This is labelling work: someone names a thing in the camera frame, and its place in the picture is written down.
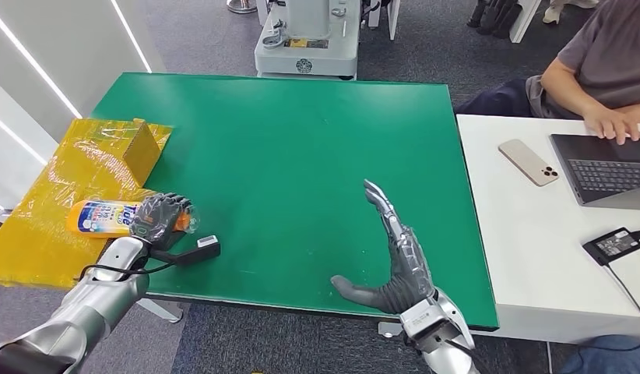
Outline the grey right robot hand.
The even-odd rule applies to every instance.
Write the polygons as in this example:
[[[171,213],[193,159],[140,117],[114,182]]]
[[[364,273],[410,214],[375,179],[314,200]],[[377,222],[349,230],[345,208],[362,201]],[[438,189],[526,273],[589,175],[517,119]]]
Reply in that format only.
[[[388,240],[389,280],[378,287],[359,286],[341,275],[330,278],[332,286],[348,301],[399,315],[418,302],[435,295],[423,249],[412,228],[402,223],[386,194],[375,183],[364,180],[366,200],[377,209]]]

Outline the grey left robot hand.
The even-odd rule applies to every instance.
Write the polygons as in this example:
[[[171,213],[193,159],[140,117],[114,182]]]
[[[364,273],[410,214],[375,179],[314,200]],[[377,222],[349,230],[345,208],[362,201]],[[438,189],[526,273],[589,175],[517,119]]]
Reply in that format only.
[[[190,199],[173,192],[157,193],[139,205],[128,232],[152,249],[168,251],[185,233],[193,232],[195,225],[195,207]]]

